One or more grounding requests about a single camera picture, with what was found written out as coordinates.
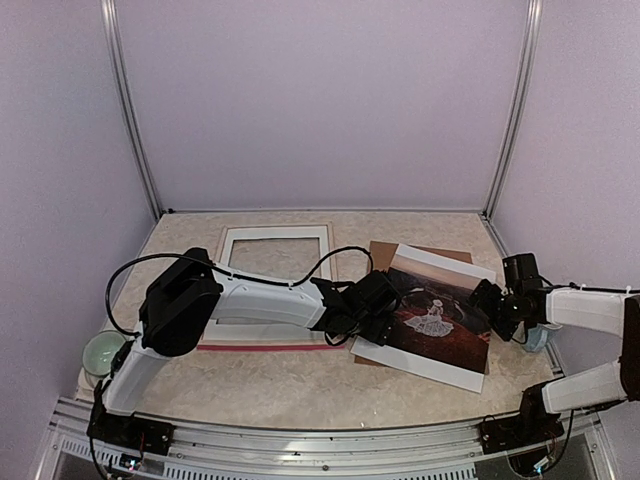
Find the dark landscape photo print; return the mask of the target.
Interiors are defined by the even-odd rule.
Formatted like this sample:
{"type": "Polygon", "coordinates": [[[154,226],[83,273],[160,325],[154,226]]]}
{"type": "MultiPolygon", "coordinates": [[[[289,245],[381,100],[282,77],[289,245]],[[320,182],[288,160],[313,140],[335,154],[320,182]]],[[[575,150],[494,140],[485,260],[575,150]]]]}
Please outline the dark landscape photo print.
{"type": "Polygon", "coordinates": [[[386,344],[357,338],[351,353],[479,394],[488,372],[491,327],[469,298],[496,273],[440,253],[399,244],[385,270],[401,299],[386,344]]]}

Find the brown cardboard backing board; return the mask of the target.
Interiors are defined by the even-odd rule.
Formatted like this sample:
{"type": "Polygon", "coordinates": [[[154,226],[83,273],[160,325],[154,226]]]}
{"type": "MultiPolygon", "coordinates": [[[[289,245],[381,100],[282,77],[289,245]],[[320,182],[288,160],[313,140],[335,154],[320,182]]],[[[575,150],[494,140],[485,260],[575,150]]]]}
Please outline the brown cardboard backing board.
{"type": "MultiPolygon", "coordinates": [[[[374,267],[378,270],[386,271],[390,266],[392,259],[395,255],[398,245],[396,243],[388,243],[382,241],[372,240],[369,244],[369,249],[373,257],[374,267]]],[[[449,259],[472,264],[472,256],[469,252],[462,252],[456,250],[446,250],[434,247],[416,246],[418,250],[429,252],[432,254],[440,255],[449,259]]],[[[355,356],[354,363],[359,365],[382,367],[382,364],[377,363],[366,358],[355,356]]]]}

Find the clear acrylic glass sheet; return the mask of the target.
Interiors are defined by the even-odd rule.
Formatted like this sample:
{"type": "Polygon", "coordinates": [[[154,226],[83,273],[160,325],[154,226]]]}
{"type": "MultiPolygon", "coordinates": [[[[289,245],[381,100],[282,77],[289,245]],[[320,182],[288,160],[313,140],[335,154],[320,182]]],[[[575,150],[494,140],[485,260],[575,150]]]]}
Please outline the clear acrylic glass sheet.
{"type": "Polygon", "coordinates": [[[252,239],[233,243],[228,265],[250,275],[299,280],[319,259],[316,238],[252,239]]]}

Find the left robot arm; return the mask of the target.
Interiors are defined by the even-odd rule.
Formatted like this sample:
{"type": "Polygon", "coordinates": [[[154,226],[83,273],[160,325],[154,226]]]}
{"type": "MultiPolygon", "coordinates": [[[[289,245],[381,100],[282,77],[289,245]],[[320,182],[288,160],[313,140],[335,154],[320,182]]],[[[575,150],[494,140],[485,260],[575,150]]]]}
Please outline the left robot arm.
{"type": "Polygon", "coordinates": [[[330,346],[353,336],[385,345],[401,297],[375,268],[360,280],[334,282],[312,273],[298,281],[252,277],[220,267],[206,249],[170,254],[172,264],[148,287],[132,330],[94,389],[90,439],[166,454],[174,426],[135,415],[148,384],[174,357],[194,350],[212,319],[274,321],[324,334],[330,346]]]}

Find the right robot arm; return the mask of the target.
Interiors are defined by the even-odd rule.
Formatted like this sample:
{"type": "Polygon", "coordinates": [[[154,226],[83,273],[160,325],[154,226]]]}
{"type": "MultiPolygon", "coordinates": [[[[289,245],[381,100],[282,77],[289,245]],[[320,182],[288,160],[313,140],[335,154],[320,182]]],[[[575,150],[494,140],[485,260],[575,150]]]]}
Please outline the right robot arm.
{"type": "Polygon", "coordinates": [[[526,388],[518,412],[479,425],[482,448],[494,453],[560,437],[561,416],[606,410],[639,398],[639,292],[554,284],[532,253],[502,261],[504,286],[481,281],[469,297],[504,341],[522,331],[532,349],[545,335],[562,376],[526,388]]]}

